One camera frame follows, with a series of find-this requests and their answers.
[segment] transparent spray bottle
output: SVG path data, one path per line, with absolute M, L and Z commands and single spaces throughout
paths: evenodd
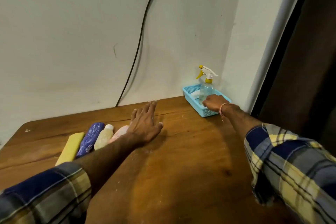
M 218 75 L 206 66 L 200 65 L 199 68 L 201 69 L 201 72 L 196 79 L 200 78 L 204 74 L 207 76 L 205 82 L 202 83 L 201 88 L 199 89 L 199 104 L 203 106 L 203 101 L 207 98 L 207 96 L 215 93 L 212 86 L 212 78 Z

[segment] brown table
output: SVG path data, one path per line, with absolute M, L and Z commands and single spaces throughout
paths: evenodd
M 69 135 L 94 122 L 129 124 L 143 104 L 31 121 L 0 151 L 0 190 L 55 165 Z M 227 120 L 202 118 L 184 97 L 158 101 L 161 134 L 134 151 L 91 201 L 87 223 L 289 223 L 258 205 L 243 142 Z

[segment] spray nozzle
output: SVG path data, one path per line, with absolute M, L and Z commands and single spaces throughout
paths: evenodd
M 198 79 L 198 78 L 200 78 L 202 75 L 206 74 L 206 75 L 207 75 L 207 78 L 205 79 L 205 82 L 206 82 L 206 83 L 212 83 L 212 78 L 213 78 L 214 76 L 218 76 L 217 74 L 215 74 L 214 71 L 212 71 L 212 70 L 209 69 L 208 67 L 205 67 L 205 66 L 200 65 L 199 68 L 201 69 L 201 71 L 200 71 L 200 73 L 199 73 L 199 75 L 198 75 L 198 77 L 197 77 L 196 79 Z

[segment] pink bracelet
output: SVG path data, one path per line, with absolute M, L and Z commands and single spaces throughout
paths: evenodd
M 223 117 L 224 117 L 224 114 L 222 113 L 222 107 L 223 107 L 223 105 L 226 105 L 226 104 L 232 104 L 232 105 L 233 105 L 233 103 L 224 103 L 224 104 L 221 104 L 221 106 L 220 106 L 220 108 L 219 108 L 219 114 L 220 114 L 221 117 L 222 117 L 222 121 L 223 121 Z

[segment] rolled-up sleeve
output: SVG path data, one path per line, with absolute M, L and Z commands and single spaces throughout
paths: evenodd
M 84 223 L 90 199 L 86 172 L 66 162 L 0 192 L 0 223 Z
M 318 142 L 263 124 L 244 146 L 260 204 L 280 196 L 306 223 L 336 222 L 336 159 Z

